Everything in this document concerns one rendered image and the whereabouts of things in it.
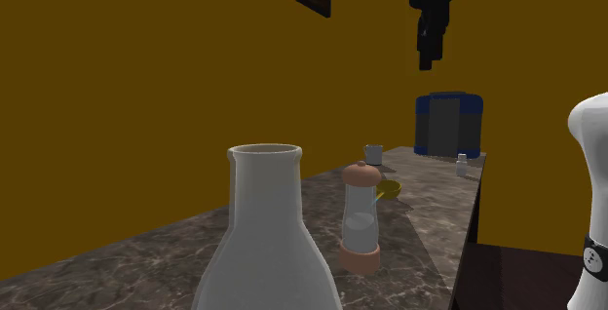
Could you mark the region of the blue and grey appliance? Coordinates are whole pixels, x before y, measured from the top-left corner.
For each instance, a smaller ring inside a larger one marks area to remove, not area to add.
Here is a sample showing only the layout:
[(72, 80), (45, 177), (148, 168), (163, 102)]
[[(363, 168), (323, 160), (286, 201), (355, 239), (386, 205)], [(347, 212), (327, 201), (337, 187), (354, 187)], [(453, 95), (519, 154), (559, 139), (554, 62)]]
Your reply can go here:
[(414, 152), (469, 159), (480, 156), (483, 99), (466, 92), (435, 92), (415, 100)]

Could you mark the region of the white mug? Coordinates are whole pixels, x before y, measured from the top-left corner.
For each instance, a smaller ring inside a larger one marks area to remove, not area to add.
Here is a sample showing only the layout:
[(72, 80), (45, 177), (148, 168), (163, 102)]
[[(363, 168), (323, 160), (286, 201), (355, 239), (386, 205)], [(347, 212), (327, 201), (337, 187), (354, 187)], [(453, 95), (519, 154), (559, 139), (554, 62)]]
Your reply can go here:
[(367, 144), (363, 148), (365, 162), (370, 166), (381, 166), (383, 161), (383, 146), (381, 144)]

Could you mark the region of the yellow measuring scoop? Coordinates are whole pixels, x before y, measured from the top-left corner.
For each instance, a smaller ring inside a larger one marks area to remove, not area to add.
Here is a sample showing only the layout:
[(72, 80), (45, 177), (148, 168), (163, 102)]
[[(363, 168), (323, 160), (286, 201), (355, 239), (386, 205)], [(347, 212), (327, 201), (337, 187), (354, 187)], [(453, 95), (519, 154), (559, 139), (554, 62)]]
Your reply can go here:
[(382, 179), (376, 186), (375, 201), (381, 199), (395, 199), (401, 191), (401, 184), (392, 179)]

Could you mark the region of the clear grinder with terracotta cap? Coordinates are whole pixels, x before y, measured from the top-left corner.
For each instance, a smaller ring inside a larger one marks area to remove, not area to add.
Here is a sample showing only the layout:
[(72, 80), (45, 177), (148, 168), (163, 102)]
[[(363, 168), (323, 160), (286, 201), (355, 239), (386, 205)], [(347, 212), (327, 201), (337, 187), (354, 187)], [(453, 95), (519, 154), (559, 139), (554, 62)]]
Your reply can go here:
[(343, 170), (342, 179), (345, 207), (339, 262), (350, 273), (372, 275), (380, 267), (376, 186), (382, 177), (375, 167), (358, 161)]

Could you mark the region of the white flask-shaped vase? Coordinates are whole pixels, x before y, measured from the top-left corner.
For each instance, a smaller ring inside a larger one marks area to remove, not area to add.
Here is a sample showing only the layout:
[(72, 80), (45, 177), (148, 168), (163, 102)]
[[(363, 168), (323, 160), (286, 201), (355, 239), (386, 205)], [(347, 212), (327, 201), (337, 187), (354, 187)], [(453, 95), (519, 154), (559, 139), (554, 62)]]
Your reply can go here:
[(191, 310), (342, 310), (302, 216), (296, 145), (229, 148), (229, 226)]

